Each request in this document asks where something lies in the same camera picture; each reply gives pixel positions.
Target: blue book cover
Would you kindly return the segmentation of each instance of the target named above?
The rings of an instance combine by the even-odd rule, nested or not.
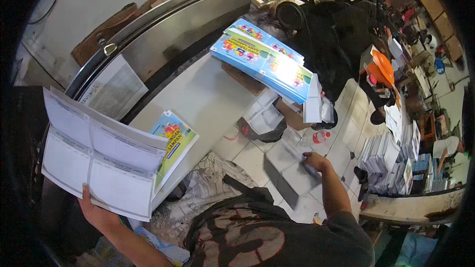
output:
[[[231,26],[229,26],[224,31],[224,33],[226,33],[226,31],[231,28],[234,28],[243,34],[251,36],[252,38],[255,38],[256,40],[262,42],[265,45],[270,46],[274,50],[278,51],[279,53],[285,56],[288,56],[289,58],[291,58],[292,60],[294,60],[295,62],[303,66],[304,57],[302,55],[300,55],[297,51],[290,48],[289,46],[283,44],[282,42],[277,40],[275,37],[271,36],[269,33],[256,27],[255,25],[252,25],[248,21],[244,19],[238,19]]]
[[[293,101],[306,101],[312,72],[254,37],[230,28],[210,51]]]

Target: hand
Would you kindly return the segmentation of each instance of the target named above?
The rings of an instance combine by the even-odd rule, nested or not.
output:
[[[324,170],[331,167],[329,160],[318,153],[304,153],[304,164],[308,164],[311,167],[315,168],[318,172],[323,172]]]
[[[86,220],[103,234],[110,228],[121,225],[117,214],[91,203],[91,193],[86,184],[83,184],[83,199],[77,200]]]

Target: book cover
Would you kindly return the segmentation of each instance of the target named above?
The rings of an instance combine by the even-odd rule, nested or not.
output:
[[[237,29],[227,29],[210,51],[299,104],[307,99],[312,72]]]
[[[295,62],[300,65],[304,64],[304,57],[300,55],[297,51],[290,48],[289,46],[283,44],[275,37],[271,36],[269,33],[265,32],[264,30],[252,25],[248,21],[244,19],[238,19],[235,21],[231,26],[229,26],[224,33],[226,33],[229,29],[235,28],[239,30],[241,33],[244,33],[265,45],[272,47],[274,50],[278,51],[279,53],[291,58]]]
[[[170,110],[163,112],[149,133],[168,139],[166,154],[155,178],[155,196],[181,159],[198,140],[199,135]]]

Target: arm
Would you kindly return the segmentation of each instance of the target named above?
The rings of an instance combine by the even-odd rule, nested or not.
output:
[[[136,266],[172,266],[159,250],[122,225],[117,214],[92,204],[86,185],[83,185],[83,199],[78,201],[86,220]]]
[[[318,153],[304,153],[304,156],[306,157],[304,164],[309,164],[322,173],[323,201],[327,216],[338,211],[351,213],[352,207],[348,194],[329,160]]]
[[[447,158],[447,149],[445,149],[445,150],[442,152],[442,157],[440,157],[439,167],[437,168],[437,174],[436,174],[437,177],[439,177],[440,171],[442,170],[442,167],[443,167],[443,165],[444,165],[445,158]]]

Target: table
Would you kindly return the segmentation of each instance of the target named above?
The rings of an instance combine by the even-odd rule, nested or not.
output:
[[[257,99],[208,53],[160,91],[130,122],[129,126],[148,132],[163,111],[171,110],[199,135],[152,200],[153,210]]]

